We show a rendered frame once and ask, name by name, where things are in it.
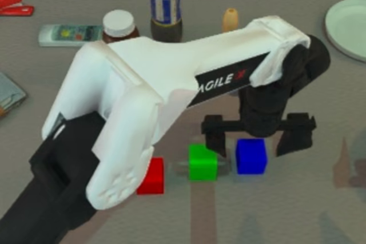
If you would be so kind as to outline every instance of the red cube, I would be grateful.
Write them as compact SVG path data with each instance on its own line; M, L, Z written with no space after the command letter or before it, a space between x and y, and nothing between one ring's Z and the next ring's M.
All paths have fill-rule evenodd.
M163 157L153 157L148 172L136 194L163 194L164 193L164 160Z

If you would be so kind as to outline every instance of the white remote control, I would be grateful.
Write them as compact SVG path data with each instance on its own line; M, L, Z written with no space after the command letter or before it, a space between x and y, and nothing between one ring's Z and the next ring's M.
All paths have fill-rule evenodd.
M42 47L81 47L101 40L102 34L101 25L43 25L38 42Z

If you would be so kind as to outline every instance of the green cube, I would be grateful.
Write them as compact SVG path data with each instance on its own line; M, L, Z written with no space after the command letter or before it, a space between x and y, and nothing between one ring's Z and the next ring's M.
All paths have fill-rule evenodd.
M217 179L217 154L205 145L189 145L189 179L215 181Z

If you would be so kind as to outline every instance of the red letter x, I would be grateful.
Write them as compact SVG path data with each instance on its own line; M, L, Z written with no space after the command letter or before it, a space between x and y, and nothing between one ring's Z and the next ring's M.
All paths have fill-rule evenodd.
M244 74L245 74L245 70L238 71L236 74L235 80L243 78Z

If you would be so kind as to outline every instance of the red scissors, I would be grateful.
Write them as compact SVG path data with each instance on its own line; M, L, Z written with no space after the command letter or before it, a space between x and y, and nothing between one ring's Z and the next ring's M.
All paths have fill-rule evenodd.
M22 0L0 0L0 16L29 17L34 6L23 5Z

